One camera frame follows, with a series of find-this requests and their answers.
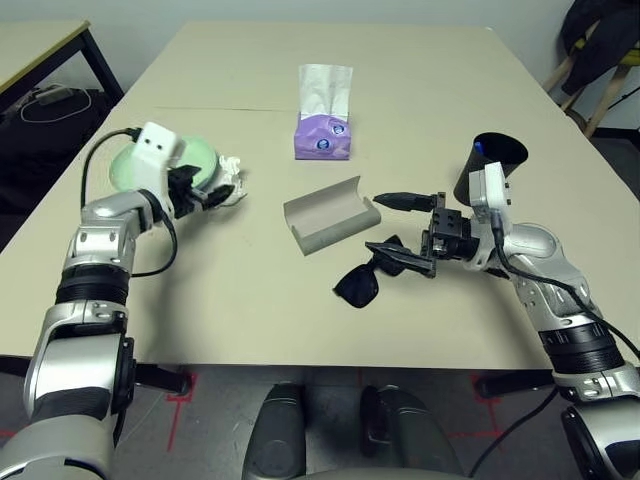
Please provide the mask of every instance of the crumpled paper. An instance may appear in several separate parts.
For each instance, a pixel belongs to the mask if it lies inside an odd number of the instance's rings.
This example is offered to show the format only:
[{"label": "crumpled paper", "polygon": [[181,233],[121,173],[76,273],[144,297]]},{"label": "crumpled paper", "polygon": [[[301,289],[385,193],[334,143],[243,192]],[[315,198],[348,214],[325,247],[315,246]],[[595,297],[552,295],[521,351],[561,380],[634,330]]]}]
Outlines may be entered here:
[{"label": "crumpled paper", "polygon": [[220,185],[235,187],[229,198],[219,205],[221,207],[235,205],[247,195],[240,173],[240,159],[238,157],[225,157],[224,155],[218,157],[218,168],[208,190],[211,192]]}]

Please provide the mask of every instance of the robotic arm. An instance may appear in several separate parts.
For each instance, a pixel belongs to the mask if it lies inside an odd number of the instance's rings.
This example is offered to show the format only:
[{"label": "robotic arm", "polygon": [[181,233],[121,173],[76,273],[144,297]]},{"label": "robotic arm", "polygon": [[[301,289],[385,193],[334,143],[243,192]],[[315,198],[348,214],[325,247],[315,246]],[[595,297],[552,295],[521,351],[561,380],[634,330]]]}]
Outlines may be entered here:
[{"label": "robotic arm", "polygon": [[[562,415],[586,479],[635,478],[640,468],[640,375],[625,362],[582,273],[557,237],[532,224],[512,224],[509,184],[500,163],[469,175],[474,215],[445,208],[445,195],[389,193],[375,201],[399,210],[432,212],[420,255],[393,244],[367,243],[374,253],[429,278],[438,260],[509,279],[553,365],[561,395],[574,402]],[[579,305],[566,284],[588,310]]]},{"label": "robotic arm", "polygon": [[136,362],[126,300],[136,238],[171,218],[223,202],[233,186],[191,189],[198,169],[173,170],[182,141],[148,123],[134,147],[141,190],[86,205],[31,360],[24,405],[31,424],[0,451],[0,479],[110,477]]}]

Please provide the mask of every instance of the sunglasses lens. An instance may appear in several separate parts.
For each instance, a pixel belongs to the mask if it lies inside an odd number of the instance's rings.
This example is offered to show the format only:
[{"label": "sunglasses lens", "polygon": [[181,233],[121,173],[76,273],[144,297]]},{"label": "sunglasses lens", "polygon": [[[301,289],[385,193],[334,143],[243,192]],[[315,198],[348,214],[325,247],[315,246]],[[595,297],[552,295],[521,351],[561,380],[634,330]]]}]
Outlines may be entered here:
[{"label": "sunglasses lens", "polygon": [[[394,245],[399,245],[402,247],[402,241],[397,235],[389,237],[387,240],[385,240],[384,243],[393,243]],[[397,277],[404,271],[404,267],[384,259],[381,255],[374,254],[373,263],[375,263],[376,267],[378,267],[380,270],[391,277]]]},{"label": "sunglasses lens", "polygon": [[360,265],[347,273],[333,291],[350,305],[362,308],[378,294],[378,281],[371,265]]}]

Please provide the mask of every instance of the white wall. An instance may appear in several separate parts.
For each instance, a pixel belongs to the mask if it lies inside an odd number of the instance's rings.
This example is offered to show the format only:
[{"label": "white wall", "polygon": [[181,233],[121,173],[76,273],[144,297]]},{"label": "white wall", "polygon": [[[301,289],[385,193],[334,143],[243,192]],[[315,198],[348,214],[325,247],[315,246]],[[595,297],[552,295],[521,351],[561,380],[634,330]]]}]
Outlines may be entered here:
[{"label": "white wall", "polygon": [[[490,26],[531,75],[541,82],[562,58],[557,37],[564,14],[572,2],[573,0],[3,0],[0,20],[90,20],[96,41],[125,89],[135,82],[184,22],[205,19]],[[628,82],[629,87],[625,91],[640,83],[640,75],[634,77],[635,82]],[[55,80],[77,86],[95,85],[88,68],[80,59],[75,58],[55,74]],[[601,89],[593,87],[588,90],[577,105],[582,113],[589,113],[585,106],[592,106],[601,92]],[[640,125],[640,108],[635,99],[629,99],[611,113],[606,119],[608,126],[635,128]]]}]

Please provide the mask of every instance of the tissue box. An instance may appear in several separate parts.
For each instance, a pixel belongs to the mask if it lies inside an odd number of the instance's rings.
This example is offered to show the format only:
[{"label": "tissue box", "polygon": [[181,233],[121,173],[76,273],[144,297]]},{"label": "tissue box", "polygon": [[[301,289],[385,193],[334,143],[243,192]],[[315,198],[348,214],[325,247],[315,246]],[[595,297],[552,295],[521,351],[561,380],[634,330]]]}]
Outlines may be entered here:
[{"label": "tissue box", "polygon": [[293,146],[298,160],[348,160],[349,123],[331,115],[298,117]]},{"label": "tissue box", "polygon": [[353,69],[342,65],[301,65],[300,114],[293,136],[298,160],[348,160],[351,149],[349,92]]}]

